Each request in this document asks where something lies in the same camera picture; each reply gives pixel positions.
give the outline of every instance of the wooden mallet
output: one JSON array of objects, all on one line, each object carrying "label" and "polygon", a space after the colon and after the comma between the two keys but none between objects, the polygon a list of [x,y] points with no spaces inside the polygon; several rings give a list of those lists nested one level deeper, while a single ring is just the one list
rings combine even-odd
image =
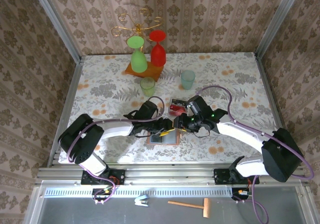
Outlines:
[{"label": "wooden mallet", "polygon": [[171,200],[168,201],[169,204],[173,204],[173,205],[182,205],[182,206],[189,206],[193,208],[203,209],[204,217],[210,218],[210,199],[205,198],[203,202],[204,204],[202,206],[202,205],[193,205],[193,204],[188,204],[188,203],[183,203],[178,201],[171,201]]}]

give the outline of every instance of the wallpaper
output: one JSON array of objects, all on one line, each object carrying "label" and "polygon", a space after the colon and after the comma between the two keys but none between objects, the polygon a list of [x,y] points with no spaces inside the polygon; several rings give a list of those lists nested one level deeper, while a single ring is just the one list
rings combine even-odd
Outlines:
[{"label": "wallpaper", "polygon": [[320,210],[320,0],[295,0],[263,65],[286,127],[311,163]]},{"label": "wallpaper", "polygon": [[[151,18],[145,26],[158,27],[167,34],[162,45],[168,53],[254,52],[281,0],[51,0],[81,55],[124,54],[133,50],[126,44],[132,31],[115,37],[115,26],[132,28],[143,23],[139,13],[146,8]],[[146,52],[152,45],[146,41]]]},{"label": "wallpaper", "polygon": [[38,0],[0,0],[0,223],[22,223],[75,64]]}]

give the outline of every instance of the patterned tablecloth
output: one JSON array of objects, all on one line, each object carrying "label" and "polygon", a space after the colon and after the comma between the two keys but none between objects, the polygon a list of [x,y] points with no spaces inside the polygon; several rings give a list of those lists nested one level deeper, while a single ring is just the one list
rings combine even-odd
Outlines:
[{"label": "patterned tablecloth", "polygon": [[[82,113],[94,118],[119,118],[139,109],[147,100],[140,88],[140,78],[126,75],[130,55],[88,56],[74,99],[69,125]],[[238,120],[257,127],[274,129],[274,117],[252,53],[167,54],[166,65],[156,82],[155,95],[165,101],[165,117],[171,97],[189,99],[207,85],[221,85],[233,96],[231,113]],[[183,90],[180,74],[195,72],[191,90]],[[202,93],[214,109],[227,109],[228,97],[223,90],[208,89]],[[160,107],[160,101],[154,101]],[[211,132],[198,139],[183,133],[178,146],[146,144],[146,138],[113,137],[100,141],[95,152],[106,162],[233,162],[241,155],[251,156],[256,150],[228,136]],[[61,152],[59,162],[66,163]]]}]

